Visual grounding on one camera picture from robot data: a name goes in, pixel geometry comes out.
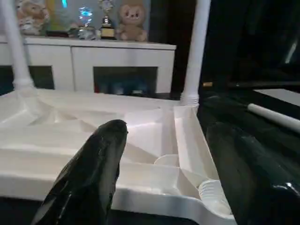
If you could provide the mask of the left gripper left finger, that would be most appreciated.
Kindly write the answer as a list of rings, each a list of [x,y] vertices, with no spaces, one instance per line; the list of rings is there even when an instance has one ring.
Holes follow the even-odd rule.
[[[127,135],[123,120],[99,126],[61,170],[31,223],[105,225]]]

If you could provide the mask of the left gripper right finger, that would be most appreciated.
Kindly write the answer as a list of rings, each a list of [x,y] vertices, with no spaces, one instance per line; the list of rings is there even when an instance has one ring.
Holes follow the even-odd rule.
[[[236,126],[206,130],[222,188],[239,225],[300,223],[300,164]]]

